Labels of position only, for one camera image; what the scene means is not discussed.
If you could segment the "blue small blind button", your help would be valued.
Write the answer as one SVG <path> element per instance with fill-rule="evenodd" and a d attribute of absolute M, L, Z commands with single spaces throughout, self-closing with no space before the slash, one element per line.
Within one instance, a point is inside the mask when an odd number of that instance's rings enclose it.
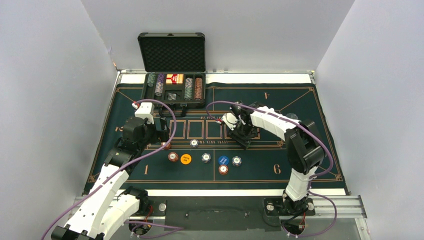
<path fill-rule="evenodd" d="M 230 162 L 230 159 L 226 155 L 222 155 L 218 158 L 219 165 L 228 165 Z"/>

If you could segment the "yellow big blind button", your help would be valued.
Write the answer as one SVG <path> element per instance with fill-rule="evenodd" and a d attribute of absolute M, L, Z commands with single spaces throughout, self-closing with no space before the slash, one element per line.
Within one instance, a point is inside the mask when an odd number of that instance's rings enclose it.
<path fill-rule="evenodd" d="M 180 162 L 183 164 L 183 165 L 188 165 L 188 164 L 190 164 L 191 162 L 192 162 L 192 156 L 191 155 L 189 155 L 189 154 L 183 154 L 181 157 L 180 157 Z"/>

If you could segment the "orange poker chip stack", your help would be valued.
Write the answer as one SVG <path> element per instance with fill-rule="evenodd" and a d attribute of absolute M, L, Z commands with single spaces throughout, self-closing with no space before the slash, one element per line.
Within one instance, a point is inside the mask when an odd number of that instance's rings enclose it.
<path fill-rule="evenodd" d="M 169 150 L 171 148 L 171 143 L 162 142 L 161 145 L 164 146 L 164 150 Z"/>

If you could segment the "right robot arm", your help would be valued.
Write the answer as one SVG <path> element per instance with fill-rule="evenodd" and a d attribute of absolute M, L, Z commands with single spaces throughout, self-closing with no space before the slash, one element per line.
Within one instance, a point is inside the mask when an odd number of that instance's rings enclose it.
<path fill-rule="evenodd" d="M 229 137 L 243 149 L 250 147 L 258 129 L 284 142 L 291 173 L 282 193 L 282 212 L 298 216 L 311 211 L 312 204 L 308 201 L 310 181 L 327 156 L 316 124 L 311 120 L 286 118 L 263 104 L 243 107 L 239 102 L 230 106 L 222 120 L 229 129 Z"/>

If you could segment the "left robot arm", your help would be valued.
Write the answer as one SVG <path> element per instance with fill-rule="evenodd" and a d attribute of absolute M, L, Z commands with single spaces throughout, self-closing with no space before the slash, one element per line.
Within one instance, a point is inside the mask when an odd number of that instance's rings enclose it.
<path fill-rule="evenodd" d="M 158 143 L 162 150 L 173 135 L 165 117 L 128 118 L 89 194 L 76 203 L 78 210 L 64 226 L 54 227 L 51 239 L 109 240 L 132 214 L 145 214 L 149 210 L 145 190 L 130 187 L 115 206 L 110 204 L 138 162 L 147 157 L 146 147 Z"/>

